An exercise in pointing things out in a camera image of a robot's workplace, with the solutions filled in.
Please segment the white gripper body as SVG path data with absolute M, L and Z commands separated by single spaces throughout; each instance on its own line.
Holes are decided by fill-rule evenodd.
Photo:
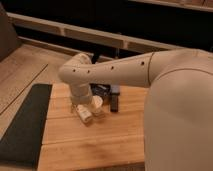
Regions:
M 92 101 L 92 95 L 91 94 L 86 94 L 83 96 L 72 95 L 70 99 L 74 105 L 89 104 Z

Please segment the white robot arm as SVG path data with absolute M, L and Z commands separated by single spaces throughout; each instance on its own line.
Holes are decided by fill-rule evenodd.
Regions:
M 97 64 L 80 53 L 59 76 L 76 104 L 90 101 L 91 83 L 147 87 L 146 171 L 213 171 L 213 53 L 177 49 Z

